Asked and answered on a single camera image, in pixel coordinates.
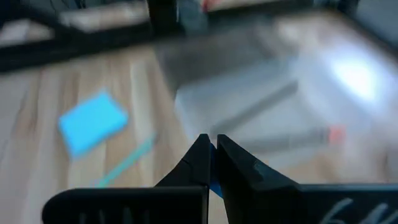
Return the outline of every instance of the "wooden floor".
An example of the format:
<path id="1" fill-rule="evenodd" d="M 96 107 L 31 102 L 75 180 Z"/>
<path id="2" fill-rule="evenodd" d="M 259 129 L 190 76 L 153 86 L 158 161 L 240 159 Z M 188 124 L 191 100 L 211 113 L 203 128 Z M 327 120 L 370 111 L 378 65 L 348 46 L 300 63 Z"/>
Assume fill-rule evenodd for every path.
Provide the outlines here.
<path id="1" fill-rule="evenodd" d="M 63 19 L 95 30 L 145 16 L 143 10 L 129 11 L 122 5 L 71 12 L 63 15 Z M 342 28 L 325 31 L 324 25 L 330 25 L 331 21 L 340 23 Z M 314 23 L 320 30 L 314 31 Z M 275 22 L 275 30 L 302 52 L 318 54 L 319 49 L 333 48 L 331 42 L 338 39 L 332 35 L 325 37 L 324 31 L 334 34 L 341 32 L 340 29 L 351 29 L 342 24 L 344 22 L 333 19 L 330 14 L 313 12 L 281 18 Z M 0 40 L 7 44 L 50 35 L 27 22 L 5 30 L 7 34 L 6 31 L 0 33 Z M 355 32 L 350 37 L 359 35 Z M 360 39 L 359 43 L 354 41 L 354 45 L 369 41 Z M 370 46 L 375 54 L 384 55 L 376 45 Z M 128 110 L 129 124 L 86 157 L 71 161 L 57 129 L 58 117 L 102 89 L 109 91 Z M 92 186 L 153 133 L 159 135 L 155 149 L 110 187 L 153 186 L 174 167 L 191 144 L 174 114 L 174 99 L 150 45 L 2 76 L 0 105 L 0 223 L 40 223 L 42 206 L 51 196 L 65 189 Z M 379 145 L 353 144 L 322 151 L 311 161 L 281 172 L 299 182 L 386 182 L 387 152 L 373 153 Z M 344 169 L 352 172 L 343 173 Z M 222 200 L 214 194 L 209 222 L 226 223 Z"/>

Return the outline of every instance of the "floor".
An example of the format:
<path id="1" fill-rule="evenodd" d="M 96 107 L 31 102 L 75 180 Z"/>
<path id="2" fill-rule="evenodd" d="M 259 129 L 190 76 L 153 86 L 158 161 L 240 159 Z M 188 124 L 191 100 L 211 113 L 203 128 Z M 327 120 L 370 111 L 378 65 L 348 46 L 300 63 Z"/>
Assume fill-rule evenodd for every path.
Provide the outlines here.
<path id="1" fill-rule="evenodd" d="M 128 11 L 121 5 L 70 12 L 63 19 L 93 30 L 142 19 L 145 16 L 142 12 Z M 341 144 L 321 149 L 298 164 L 277 169 L 304 183 L 394 181 L 397 167 L 393 161 L 398 156 L 395 153 L 398 147 L 394 147 L 398 124 L 393 119 L 397 98 L 396 59 L 356 31 L 355 26 L 328 12 L 281 17 L 270 29 L 297 52 L 289 74 L 299 77 L 298 84 L 306 87 L 299 91 L 301 101 L 324 122 L 348 124 L 350 134 Z M 22 22 L 7 27 L 0 40 L 9 44 L 43 37 L 48 38 L 48 33 Z M 1 77 L 0 204 L 7 205 L 0 211 L 1 223 L 40 223 L 40 210 L 48 198 L 65 189 L 91 186 L 153 133 L 159 135 L 154 150 L 125 171 L 111 187 L 154 185 L 180 160 L 192 139 L 185 132 L 181 117 L 175 114 L 177 90 L 169 86 L 169 71 L 159 61 L 155 48 L 131 47 Z M 348 61 L 358 66 L 342 63 Z M 349 77 L 359 74 L 377 80 L 377 85 L 366 83 L 371 86 L 372 97 L 353 88 L 353 82 L 344 76 L 334 80 L 341 91 L 347 91 L 349 101 L 365 111 L 360 116 L 350 104 L 341 101 L 336 90 L 322 84 L 329 82 L 322 78 L 341 77 L 339 73 L 347 72 Z M 58 117 L 104 88 L 128 110 L 129 124 L 86 157 L 70 160 L 57 131 Z M 324 103 L 326 98 L 336 103 Z M 364 128 L 366 121 L 372 121 L 368 129 Z M 351 135 L 357 127 L 365 131 Z M 209 222 L 226 223 L 222 200 L 215 194 L 210 198 Z"/>

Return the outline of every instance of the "blue foam block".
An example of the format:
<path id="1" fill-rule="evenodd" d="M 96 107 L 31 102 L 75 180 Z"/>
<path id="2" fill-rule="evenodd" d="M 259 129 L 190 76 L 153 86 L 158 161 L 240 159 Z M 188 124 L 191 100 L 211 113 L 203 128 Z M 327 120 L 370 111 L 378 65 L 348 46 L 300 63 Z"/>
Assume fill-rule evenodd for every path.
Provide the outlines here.
<path id="1" fill-rule="evenodd" d="M 58 125 L 69 155 L 76 158 L 120 131 L 127 121 L 127 112 L 109 94 L 101 92 L 62 115 Z"/>

